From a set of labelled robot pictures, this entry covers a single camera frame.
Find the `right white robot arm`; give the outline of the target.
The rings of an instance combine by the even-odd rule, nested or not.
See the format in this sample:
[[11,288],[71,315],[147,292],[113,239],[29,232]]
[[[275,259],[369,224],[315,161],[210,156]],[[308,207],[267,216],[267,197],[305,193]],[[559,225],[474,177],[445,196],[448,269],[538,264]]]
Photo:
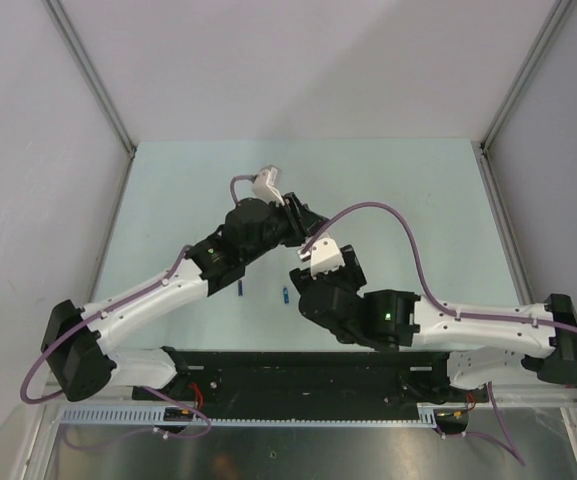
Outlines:
[[441,401],[527,374],[577,385],[577,315],[567,295],[487,309],[392,289],[362,293],[366,279],[352,246],[323,240],[306,259],[307,267],[289,274],[300,314],[342,344],[382,352],[442,348],[446,366],[429,376],[430,391]]

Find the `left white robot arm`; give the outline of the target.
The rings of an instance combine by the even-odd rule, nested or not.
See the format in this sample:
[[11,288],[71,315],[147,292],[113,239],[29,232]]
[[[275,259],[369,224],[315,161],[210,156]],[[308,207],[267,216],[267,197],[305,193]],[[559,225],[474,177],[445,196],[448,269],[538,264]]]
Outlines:
[[170,350],[122,350],[121,343],[171,311],[236,283],[247,266],[275,248],[304,245],[326,221],[292,193],[281,203],[246,198],[153,279],[84,307],[70,300],[57,304],[41,352],[61,394],[79,402],[121,385],[150,387],[170,400],[182,397],[189,376],[176,367]]

